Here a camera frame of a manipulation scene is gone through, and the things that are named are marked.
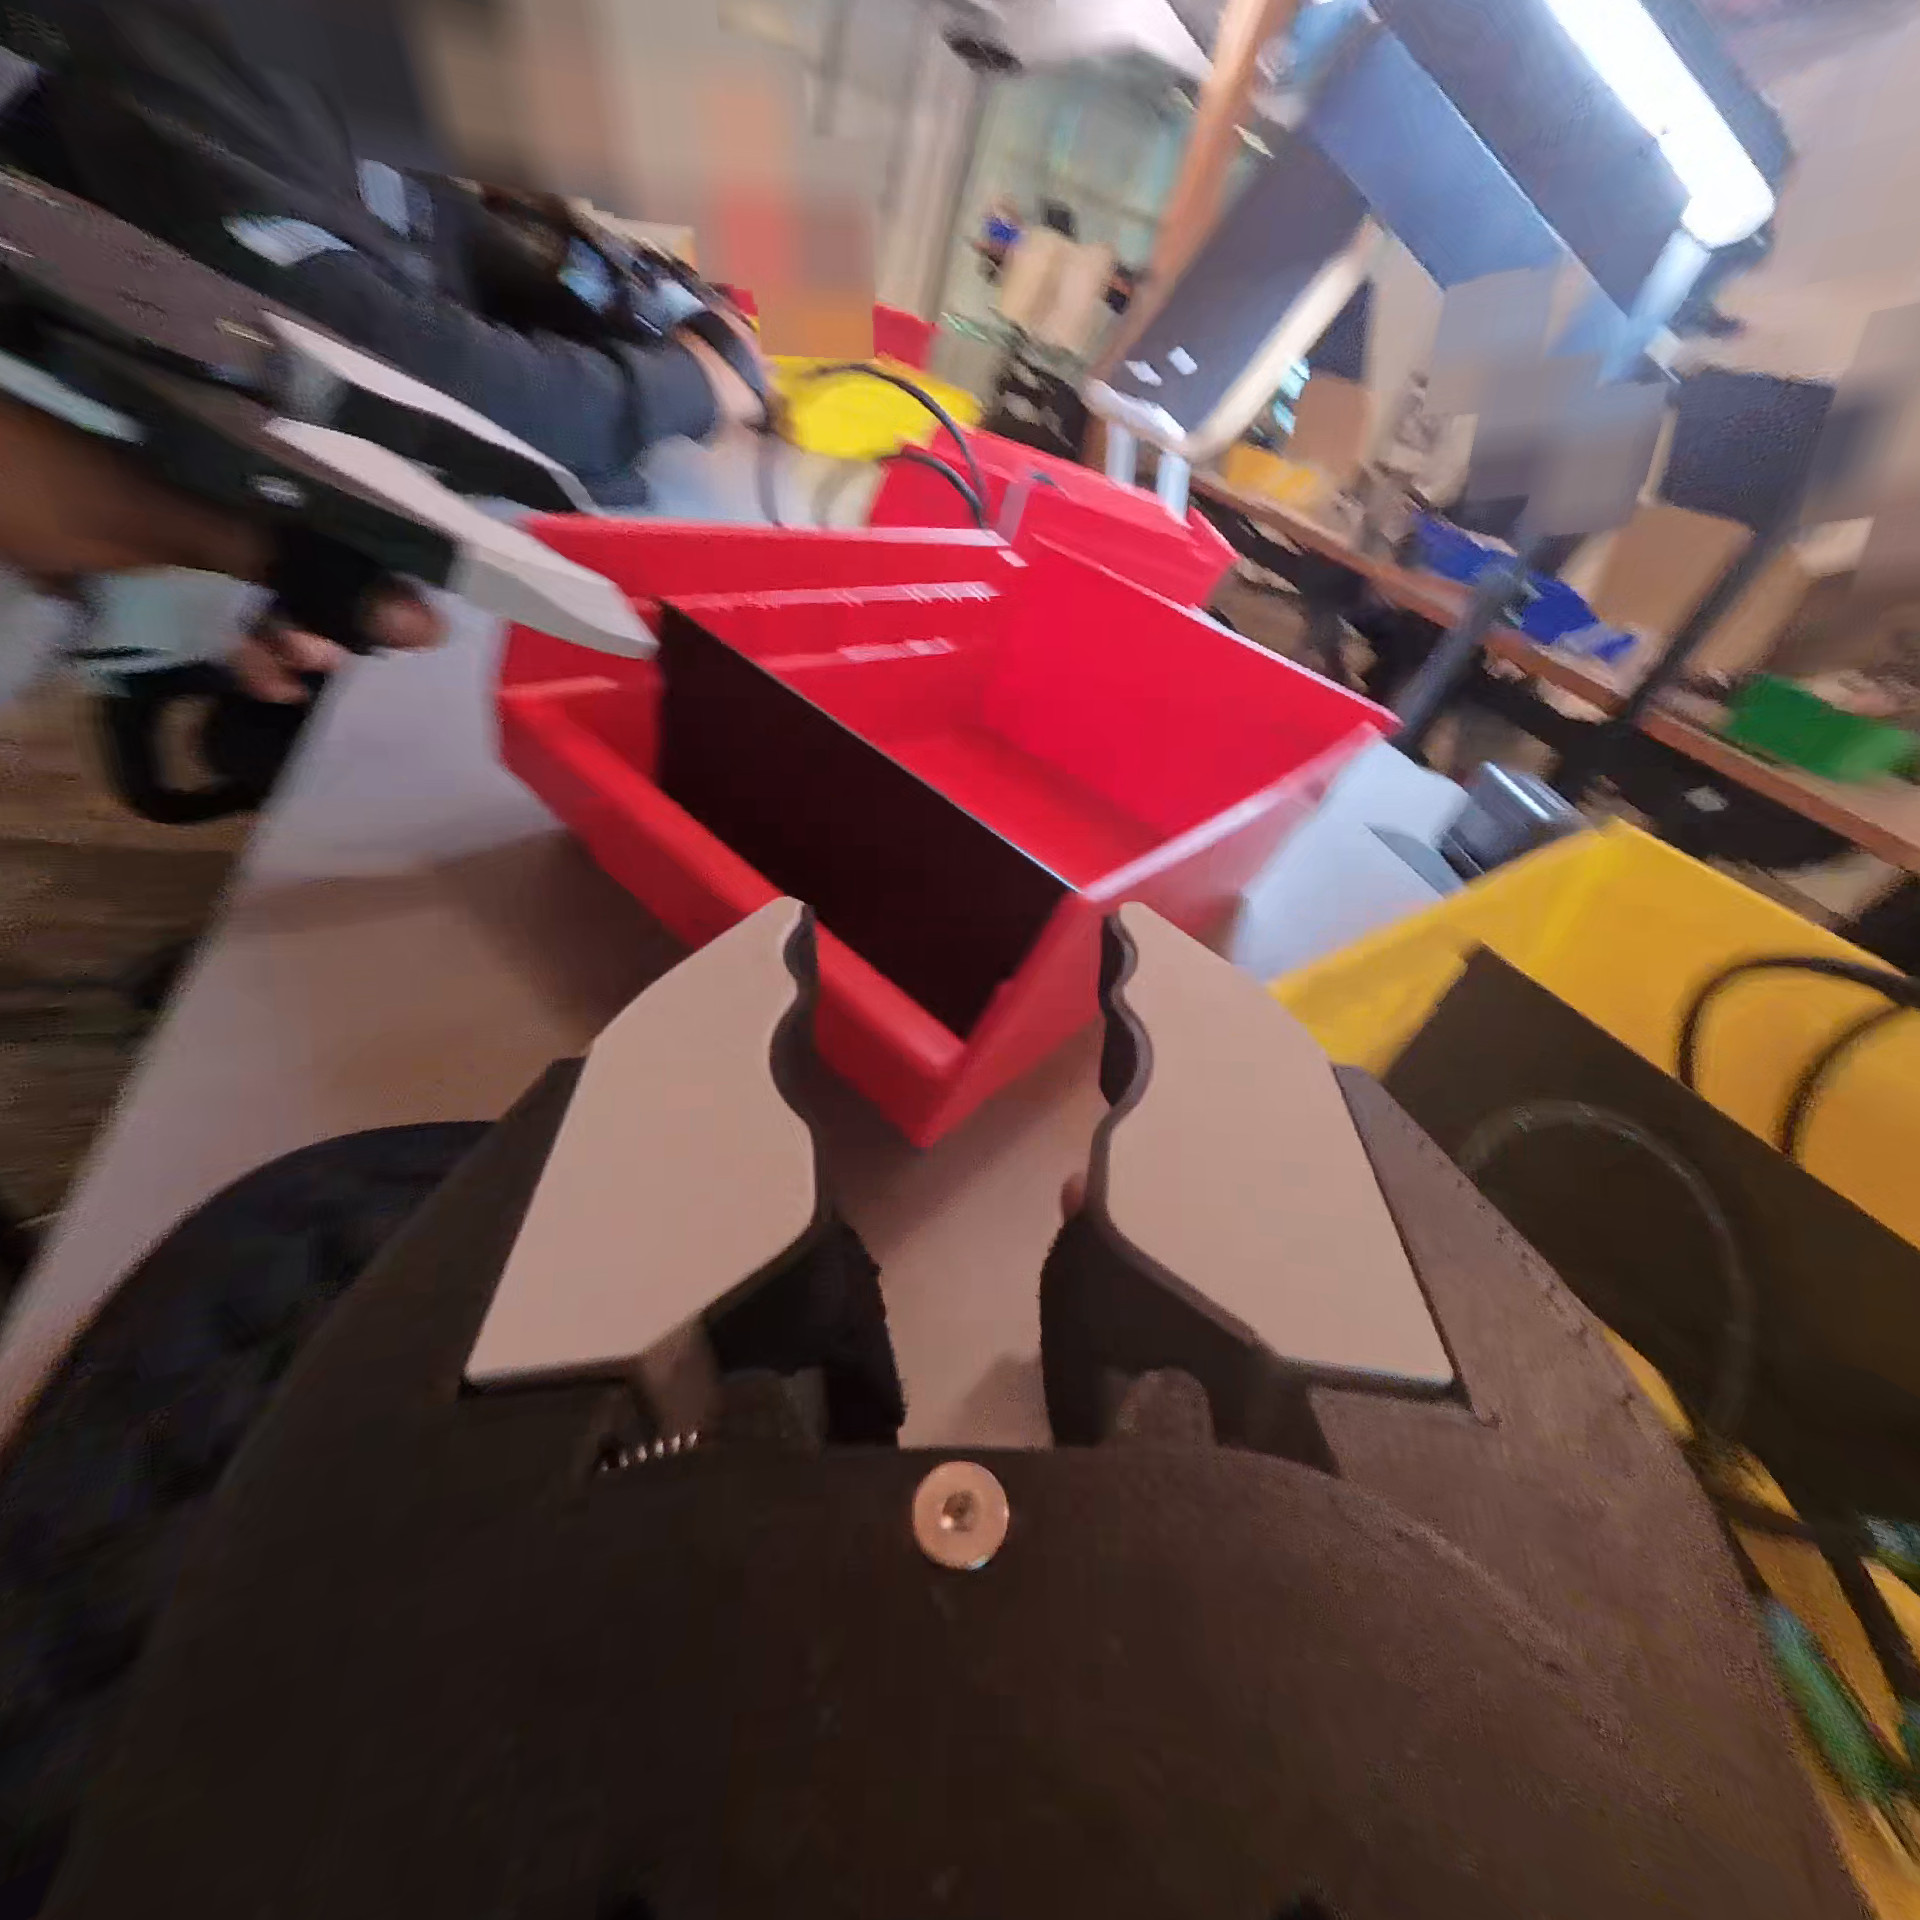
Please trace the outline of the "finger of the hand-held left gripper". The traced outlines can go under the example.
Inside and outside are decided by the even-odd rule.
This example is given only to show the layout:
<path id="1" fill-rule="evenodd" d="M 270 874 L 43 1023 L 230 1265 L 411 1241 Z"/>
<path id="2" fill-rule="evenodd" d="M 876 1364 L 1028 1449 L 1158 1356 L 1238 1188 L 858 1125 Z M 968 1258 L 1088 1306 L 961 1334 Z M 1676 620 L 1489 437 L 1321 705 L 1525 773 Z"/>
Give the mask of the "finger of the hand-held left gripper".
<path id="1" fill-rule="evenodd" d="M 282 511 L 274 586 L 325 633 L 353 624 L 392 575 L 603 656 L 649 661 L 657 634 L 608 577 L 429 469 L 341 430 L 267 421 L 262 479 L 300 494 Z"/>
<path id="2" fill-rule="evenodd" d="M 473 406 L 350 348 L 323 326 L 267 310 L 273 409 L 388 449 L 453 494 L 532 511 L 590 511 L 586 484 Z"/>

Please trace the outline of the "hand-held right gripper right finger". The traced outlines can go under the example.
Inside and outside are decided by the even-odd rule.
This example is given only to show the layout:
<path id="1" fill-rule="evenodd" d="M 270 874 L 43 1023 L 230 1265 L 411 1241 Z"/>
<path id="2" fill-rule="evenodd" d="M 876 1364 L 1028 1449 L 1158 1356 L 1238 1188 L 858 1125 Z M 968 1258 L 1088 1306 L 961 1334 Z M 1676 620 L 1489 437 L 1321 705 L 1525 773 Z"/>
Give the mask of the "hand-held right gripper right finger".
<path id="1" fill-rule="evenodd" d="M 1085 1201 L 1128 1269 L 1232 1352 L 1362 1388 L 1456 1367 L 1337 1070 L 1308 1025 L 1142 902 L 1101 928 Z"/>

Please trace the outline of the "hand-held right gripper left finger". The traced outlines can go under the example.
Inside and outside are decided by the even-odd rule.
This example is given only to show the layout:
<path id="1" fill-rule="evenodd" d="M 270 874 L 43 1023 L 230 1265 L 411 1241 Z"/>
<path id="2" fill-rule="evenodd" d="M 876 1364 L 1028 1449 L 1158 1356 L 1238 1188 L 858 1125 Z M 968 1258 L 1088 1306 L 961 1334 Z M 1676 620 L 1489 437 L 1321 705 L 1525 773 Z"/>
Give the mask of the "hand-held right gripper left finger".
<path id="1" fill-rule="evenodd" d="M 826 1220 L 789 1092 L 818 993 L 782 896 L 681 959 L 588 1046 L 493 1297 L 473 1388 L 718 1388 L 708 1317 Z"/>

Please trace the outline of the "yellow plastic bin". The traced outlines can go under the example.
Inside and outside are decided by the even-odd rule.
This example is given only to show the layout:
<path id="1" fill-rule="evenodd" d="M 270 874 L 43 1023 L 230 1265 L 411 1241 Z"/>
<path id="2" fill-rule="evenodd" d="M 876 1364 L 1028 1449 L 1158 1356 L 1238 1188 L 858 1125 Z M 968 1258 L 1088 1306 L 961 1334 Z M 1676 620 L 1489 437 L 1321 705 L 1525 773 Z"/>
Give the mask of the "yellow plastic bin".
<path id="1" fill-rule="evenodd" d="M 945 438 L 937 414 L 962 430 L 981 421 L 971 391 L 892 357 L 835 373 L 818 357 L 777 353 L 771 380 L 782 438 L 837 461 L 872 463 L 905 445 L 929 448 Z"/>
<path id="2" fill-rule="evenodd" d="M 1674 1066 L 1685 1013 L 1714 974 L 1757 956 L 1816 956 L 1885 970 L 1846 943 L 1738 877 L 1670 850 L 1624 823 L 1573 833 L 1525 855 L 1460 892 L 1405 912 L 1281 970 L 1256 964 L 1272 991 L 1304 1020 L 1337 1063 L 1386 1078 L 1433 1006 L 1477 949 L 1574 1007 L 1660 1070 Z M 1835 981 L 1756 975 L 1746 998 L 1716 1000 L 1696 1055 L 1696 1088 L 1731 1119 L 1777 1138 L 1800 1071 L 1853 1020 L 1884 998 Z M 1800 1135 L 1803 1169 L 1915 1247 L 1918 1229 L 1918 1039 L 1915 1015 L 1843 1055 L 1816 1088 Z M 1867 1693 L 1885 1725 L 1889 1690 L 1865 1674 L 1865 1644 L 1820 1613 L 1825 1575 L 1800 1580 L 1816 1604 L 1816 1631 Z M 1821 1804 L 1876 1914 L 1915 1914 L 1915 1864 L 1896 1862 L 1889 1840 L 1821 1784 Z"/>

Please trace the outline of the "red plastic bin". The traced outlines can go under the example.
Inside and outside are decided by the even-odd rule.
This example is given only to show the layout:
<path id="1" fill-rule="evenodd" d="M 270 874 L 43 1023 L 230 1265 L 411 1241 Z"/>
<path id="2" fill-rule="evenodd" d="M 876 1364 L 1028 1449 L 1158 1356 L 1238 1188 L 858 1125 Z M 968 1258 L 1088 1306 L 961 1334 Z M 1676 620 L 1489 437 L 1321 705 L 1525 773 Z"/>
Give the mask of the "red plastic bin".
<path id="1" fill-rule="evenodd" d="M 1195 506 L 1176 519 L 1155 490 L 987 430 L 969 430 L 968 448 L 953 453 L 940 437 L 936 448 L 889 457 L 867 524 L 985 529 L 1024 560 L 1058 550 L 1189 608 L 1210 608 L 1236 564 L 1228 537 Z"/>
<path id="2" fill-rule="evenodd" d="M 1224 930 L 1396 725 L 1205 612 L 987 532 L 586 517 L 536 532 L 621 590 L 657 639 L 666 608 L 692 612 L 1069 882 L 969 1039 L 811 906 L 813 1045 L 920 1146 L 1096 1020 L 1099 928 L 1117 905 L 1201 940 Z M 659 692 L 657 656 L 517 624 L 496 669 L 496 753 L 601 873 L 705 946 L 787 894 L 659 788 Z"/>

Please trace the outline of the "pale grey box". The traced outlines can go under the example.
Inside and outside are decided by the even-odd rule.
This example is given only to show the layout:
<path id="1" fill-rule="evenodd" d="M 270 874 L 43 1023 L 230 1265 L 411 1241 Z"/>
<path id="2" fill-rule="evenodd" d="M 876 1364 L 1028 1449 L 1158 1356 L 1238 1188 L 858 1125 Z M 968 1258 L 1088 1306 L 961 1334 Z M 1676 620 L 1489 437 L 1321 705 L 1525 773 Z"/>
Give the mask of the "pale grey box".
<path id="1" fill-rule="evenodd" d="M 1442 838 L 1466 804 L 1459 781 L 1365 748 L 1246 884 L 1225 957 L 1272 981 L 1450 897 Z"/>

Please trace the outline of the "black bin divider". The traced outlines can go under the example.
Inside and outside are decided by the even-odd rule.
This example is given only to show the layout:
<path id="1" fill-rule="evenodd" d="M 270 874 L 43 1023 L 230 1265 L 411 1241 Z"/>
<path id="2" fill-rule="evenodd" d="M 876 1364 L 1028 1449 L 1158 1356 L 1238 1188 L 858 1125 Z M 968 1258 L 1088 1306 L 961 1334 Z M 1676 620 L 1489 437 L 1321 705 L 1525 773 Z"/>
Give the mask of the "black bin divider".
<path id="1" fill-rule="evenodd" d="M 1384 1086 L 1700 1432 L 1915 1521 L 1910 1244 L 1490 951 Z"/>
<path id="2" fill-rule="evenodd" d="M 657 633 L 659 788 L 969 1039 L 1069 882 L 698 614 Z"/>

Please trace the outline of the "blue plastic bin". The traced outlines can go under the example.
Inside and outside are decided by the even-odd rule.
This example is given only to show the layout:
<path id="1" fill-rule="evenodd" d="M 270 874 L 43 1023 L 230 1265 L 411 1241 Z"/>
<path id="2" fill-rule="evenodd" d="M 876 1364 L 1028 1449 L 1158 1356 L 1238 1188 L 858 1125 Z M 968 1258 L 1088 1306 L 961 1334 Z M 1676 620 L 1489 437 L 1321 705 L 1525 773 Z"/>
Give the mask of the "blue plastic bin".
<path id="1" fill-rule="evenodd" d="M 1462 586 L 1477 586 L 1483 573 L 1501 572 L 1516 558 L 1501 541 L 1428 511 L 1410 524 L 1409 552 L 1420 568 Z M 1574 586 L 1541 572 L 1526 573 L 1509 624 L 1547 650 L 1595 665 L 1619 665 L 1640 644 L 1633 630 L 1602 621 Z"/>

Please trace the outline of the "wooden office desk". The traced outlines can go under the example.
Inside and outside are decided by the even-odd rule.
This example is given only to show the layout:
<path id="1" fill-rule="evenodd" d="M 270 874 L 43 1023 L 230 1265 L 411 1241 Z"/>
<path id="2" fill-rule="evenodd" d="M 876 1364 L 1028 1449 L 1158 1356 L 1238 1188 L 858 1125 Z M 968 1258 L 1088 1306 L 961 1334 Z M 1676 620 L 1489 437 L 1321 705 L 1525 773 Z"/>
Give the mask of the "wooden office desk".
<path id="1" fill-rule="evenodd" d="M 1225 537 L 1285 546 L 1321 561 L 1344 581 L 1332 596 L 1380 606 L 1440 633 L 1451 633 L 1470 609 L 1472 592 L 1462 582 L 1366 550 L 1272 498 L 1211 474 L 1195 479 L 1192 494 Z M 1585 665 L 1497 624 L 1454 669 L 1440 714 L 1460 720 L 1474 712 L 1525 736 L 1547 753 L 1552 778 L 1573 778 L 1573 802 L 1620 802 L 1650 824 L 1676 828 L 1685 804 L 1704 793 L 1716 794 L 1731 802 L 1732 818 L 1789 820 L 1793 841 L 1817 833 L 1896 873 L 1918 873 L 1915 784 L 1825 781 L 1745 751 L 1670 705 L 1653 704 L 1637 714 L 1625 714 L 1625 709 L 1627 696 Z"/>

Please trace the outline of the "green plastic bin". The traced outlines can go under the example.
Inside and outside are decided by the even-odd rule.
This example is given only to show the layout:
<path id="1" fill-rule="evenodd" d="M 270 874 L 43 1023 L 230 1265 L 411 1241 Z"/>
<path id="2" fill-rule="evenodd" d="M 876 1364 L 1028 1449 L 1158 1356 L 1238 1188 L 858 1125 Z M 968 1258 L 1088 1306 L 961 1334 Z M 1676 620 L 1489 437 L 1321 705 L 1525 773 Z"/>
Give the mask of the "green plastic bin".
<path id="1" fill-rule="evenodd" d="M 1742 751 L 1833 784 L 1908 778 L 1918 766 L 1906 727 L 1844 710 L 1813 688 L 1757 673 L 1725 705 L 1722 736 Z"/>

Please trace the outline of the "overhead desk lamp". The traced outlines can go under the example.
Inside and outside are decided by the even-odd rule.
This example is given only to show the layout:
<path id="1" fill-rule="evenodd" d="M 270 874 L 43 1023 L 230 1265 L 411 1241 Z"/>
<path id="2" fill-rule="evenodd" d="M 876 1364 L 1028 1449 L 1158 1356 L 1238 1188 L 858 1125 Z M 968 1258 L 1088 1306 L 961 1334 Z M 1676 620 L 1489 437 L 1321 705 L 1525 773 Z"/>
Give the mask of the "overhead desk lamp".
<path id="1" fill-rule="evenodd" d="M 1665 325 L 1769 231 L 1793 144 L 1700 4 L 1369 10 L 1619 313 Z"/>

